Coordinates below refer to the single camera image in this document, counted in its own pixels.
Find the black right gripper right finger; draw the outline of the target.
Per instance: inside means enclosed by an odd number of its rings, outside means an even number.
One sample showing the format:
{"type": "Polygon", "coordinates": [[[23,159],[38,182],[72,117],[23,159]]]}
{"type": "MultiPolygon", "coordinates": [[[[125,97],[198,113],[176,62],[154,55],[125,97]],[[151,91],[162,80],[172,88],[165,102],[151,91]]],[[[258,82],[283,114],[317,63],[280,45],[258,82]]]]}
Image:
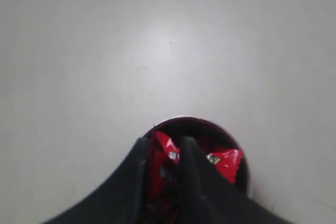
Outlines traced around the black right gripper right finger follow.
{"type": "Polygon", "coordinates": [[[181,223],[286,223],[226,180],[192,137],[180,151],[181,223]]]}

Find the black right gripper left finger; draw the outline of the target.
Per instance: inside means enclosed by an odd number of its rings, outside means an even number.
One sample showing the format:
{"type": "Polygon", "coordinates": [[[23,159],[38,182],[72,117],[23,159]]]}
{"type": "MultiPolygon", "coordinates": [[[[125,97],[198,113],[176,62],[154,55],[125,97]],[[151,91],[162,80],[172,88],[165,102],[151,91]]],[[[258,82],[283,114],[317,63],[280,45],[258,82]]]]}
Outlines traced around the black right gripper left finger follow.
{"type": "Polygon", "coordinates": [[[151,147],[150,139],[137,139],[123,162],[103,184],[46,223],[142,223],[151,147]]]}

